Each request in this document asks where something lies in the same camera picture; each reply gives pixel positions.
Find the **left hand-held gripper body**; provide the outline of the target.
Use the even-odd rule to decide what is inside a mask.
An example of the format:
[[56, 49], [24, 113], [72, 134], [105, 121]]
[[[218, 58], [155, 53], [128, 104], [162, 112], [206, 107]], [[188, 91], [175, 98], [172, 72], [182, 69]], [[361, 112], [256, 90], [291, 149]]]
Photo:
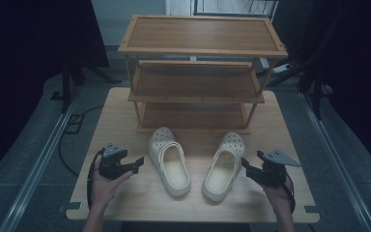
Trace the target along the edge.
[[108, 142], [100, 160], [100, 175], [109, 180], [116, 180], [129, 171], [133, 174], [137, 174], [139, 169], [139, 160], [132, 163], [121, 163], [121, 160], [127, 156], [127, 149], [118, 146], [115, 143]]

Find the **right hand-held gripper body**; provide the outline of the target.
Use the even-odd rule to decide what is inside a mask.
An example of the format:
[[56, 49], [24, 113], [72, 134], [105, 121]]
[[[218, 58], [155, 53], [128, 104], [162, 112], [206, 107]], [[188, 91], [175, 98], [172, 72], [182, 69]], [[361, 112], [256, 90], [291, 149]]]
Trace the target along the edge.
[[263, 162], [261, 168], [246, 163], [246, 176], [253, 181], [270, 187], [281, 186], [286, 181], [286, 165], [300, 167], [300, 164], [280, 150], [257, 152]]

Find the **cream clog shoe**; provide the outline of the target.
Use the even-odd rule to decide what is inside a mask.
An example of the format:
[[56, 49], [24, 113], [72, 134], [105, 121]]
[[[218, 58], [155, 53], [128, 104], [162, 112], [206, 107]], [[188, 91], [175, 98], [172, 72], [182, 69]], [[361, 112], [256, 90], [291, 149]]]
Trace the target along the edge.
[[245, 143], [239, 134], [231, 131], [222, 137], [202, 185], [206, 197], [220, 202], [227, 196], [242, 168], [245, 154]]
[[154, 131], [148, 143], [148, 155], [170, 195], [178, 197], [189, 192], [191, 179], [185, 153], [170, 129], [161, 127]]

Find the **wooden shoe rack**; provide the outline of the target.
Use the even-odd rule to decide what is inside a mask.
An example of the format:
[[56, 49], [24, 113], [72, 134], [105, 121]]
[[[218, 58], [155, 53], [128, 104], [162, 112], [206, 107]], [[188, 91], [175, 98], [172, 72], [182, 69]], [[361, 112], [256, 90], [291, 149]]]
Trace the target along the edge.
[[261, 58], [288, 53], [265, 17], [134, 15], [119, 47], [141, 132], [248, 133], [267, 80]]

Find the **person's right hand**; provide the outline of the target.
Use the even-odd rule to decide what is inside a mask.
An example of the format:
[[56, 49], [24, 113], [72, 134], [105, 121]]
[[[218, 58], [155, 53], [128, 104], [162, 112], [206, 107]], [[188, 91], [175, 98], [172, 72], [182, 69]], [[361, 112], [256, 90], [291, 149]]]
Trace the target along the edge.
[[291, 201], [293, 198], [293, 183], [288, 176], [286, 176], [286, 181], [283, 186], [263, 186], [263, 190], [275, 214], [278, 212], [292, 213]]

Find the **person's left hand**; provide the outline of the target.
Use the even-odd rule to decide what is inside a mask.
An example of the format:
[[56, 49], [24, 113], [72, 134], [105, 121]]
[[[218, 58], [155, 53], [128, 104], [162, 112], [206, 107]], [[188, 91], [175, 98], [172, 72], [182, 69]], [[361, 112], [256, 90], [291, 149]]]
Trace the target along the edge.
[[97, 160], [92, 177], [91, 211], [105, 210], [109, 202], [114, 198], [117, 187], [133, 175], [133, 172], [129, 171], [115, 180], [109, 180], [100, 175], [99, 169], [100, 162]]

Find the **black metal stand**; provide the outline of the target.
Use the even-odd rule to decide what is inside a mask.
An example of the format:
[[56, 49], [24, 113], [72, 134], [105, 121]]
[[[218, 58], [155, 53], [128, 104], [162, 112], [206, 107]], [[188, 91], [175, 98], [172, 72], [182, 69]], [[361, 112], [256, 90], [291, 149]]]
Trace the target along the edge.
[[321, 98], [325, 95], [322, 90], [323, 56], [324, 52], [321, 49], [317, 49], [308, 60], [289, 69], [280, 77], [278, 77], [275, 80], [272, 80], [269, 83], [270, 87], [274, 87], [288, 80], [289, 78], [293, 77], [296, 74], [303, 73], [303, 76], [300, 78], [300, 81], [297, 84], [297, 89], [299, 92], [303, 93], [308, 91], [310, 87], [313, 87], [313, 93], [311, 94], [311, 107], [312, 112], [314, 113], [318, 120], [322, 119], [320, 106]]
[[63, 103], [62, 113], [66, 112], [71, 106], [71, 82], [77, 86], [84, 84], [85, 76], [82, 69], [89, 70], [107, 82], [121, 83], [121, 80], [111, 77], [84, 59], [80, 59], [79, 57], [65, 59], [62, 66], [62, 91], [54, 92], [51, 96], [53, 100]]

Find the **white power strip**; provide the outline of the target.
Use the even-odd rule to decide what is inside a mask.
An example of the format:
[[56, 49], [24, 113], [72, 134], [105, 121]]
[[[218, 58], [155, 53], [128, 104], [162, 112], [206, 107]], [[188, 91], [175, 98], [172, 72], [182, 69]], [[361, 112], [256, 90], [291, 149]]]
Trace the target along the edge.
[[[260, 59], [260, 64], [262, 67], [262, 73], [266, 73], [270, 66], [271, 66], [271, 60], [267, 58], [261, 58]], [[289, 63], [287, 59], [279, 61], [273, 68], [272, 72], [273, 73], [284, 73], [287, 72], [292, 68], [292, 65]]]

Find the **dark curtain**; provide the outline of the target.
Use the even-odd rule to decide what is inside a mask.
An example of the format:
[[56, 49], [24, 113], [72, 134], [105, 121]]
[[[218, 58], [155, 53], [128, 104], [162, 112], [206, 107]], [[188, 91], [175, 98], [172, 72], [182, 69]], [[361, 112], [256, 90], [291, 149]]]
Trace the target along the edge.
[[299, 63], [313, 58], [329, 101], [371, 155], [371, 0], [279, 0], [273, 19]]
[[92, 0], [0, 0], [0, 160], [28, 122], [43, 85], [65, 67], [109, 66]]

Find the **metal floor rail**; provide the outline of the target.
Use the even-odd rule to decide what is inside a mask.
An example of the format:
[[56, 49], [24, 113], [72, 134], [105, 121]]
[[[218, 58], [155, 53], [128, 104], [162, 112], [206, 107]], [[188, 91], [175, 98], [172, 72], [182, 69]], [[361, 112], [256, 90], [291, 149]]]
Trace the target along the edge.
[[360, 192], [357, 189], [357, 185], [350, 173], [346, 169], [342, 159], [339, 157], [335, 146], [328, 135], [328, 132], [321, 120], [315, 115], [312, 110], [311, 100], [304, 94], [299, 93], [299, 97], [304, 104], [307, 115], [316, 131], [324, 149], [328, 155], [328, 159], [345, 190], [345, 193], [355, 211], [357, 219], [364, 232], [371, 232], [371, 213], [366, 204], [362, 199]]
[[81, 94], [81, 87], [77, 87], [71, 95], [70, 105], [61, 113], [53, 131], [38, 155], [17, 196], [0, 224], [0, 232], [15, 232], [17, 229], [44, 171], [60, 140], [61, 134], [67, 126], [71, 114]]

